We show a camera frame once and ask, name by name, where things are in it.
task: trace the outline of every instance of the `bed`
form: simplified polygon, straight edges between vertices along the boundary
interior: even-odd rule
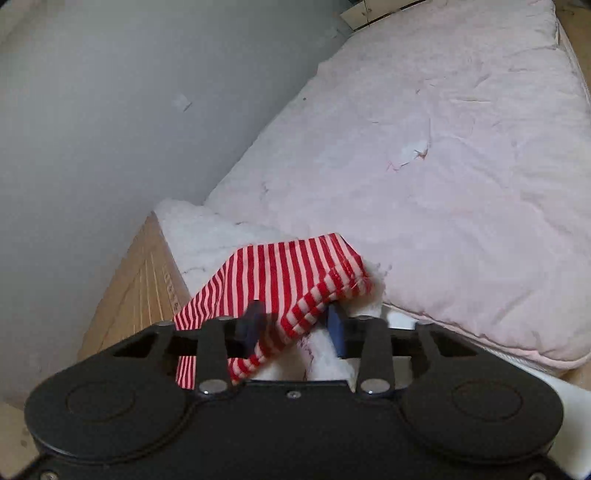
[[[431,0],[384,18],[319,66],[203,207],[155,208],[79,358],[200,290],[194,233],[218,215],[239,243],[338,231],[391,307],[590,388],[590,119],[550,0]]]

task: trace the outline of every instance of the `white bedding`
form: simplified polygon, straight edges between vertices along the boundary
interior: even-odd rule
[[[341,233],[385,299],[548,367],[591,352],[591,122],[551,0],[433,0],[354,35],[206,206]]]

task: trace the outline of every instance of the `red and white stripes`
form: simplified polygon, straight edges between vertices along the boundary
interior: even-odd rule
[[[361,257],[337,233],[308,240],[248,245],[234,252],[175,316],[178,330],[201,328],[221,315],[239,317],[251,300],[277,314],[248,359],[231,358],[233,381],[253,373],[315,324],[328,303],[365,294],[371,287]],[[181,357],[177,382],[194,388],[195,357]]]

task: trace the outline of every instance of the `mattress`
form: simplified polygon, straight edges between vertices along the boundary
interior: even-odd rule
[[[355,34],[206,206],[341,233],[413,317],[544,365],[591,352],[591,122],[550,0],[433,0]]]

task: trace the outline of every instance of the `round disc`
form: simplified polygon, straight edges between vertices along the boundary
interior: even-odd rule
[[[173,379],[136,359],[75,365],[30,395],[25,419],[47,450],[82,461],[129,456],[180,421],[185,393]]]
[[[454,458],[522,459],[547,447],[562,425],[560,398],[502,360],[445,359],[408,387],[402,413],[413,433]]]

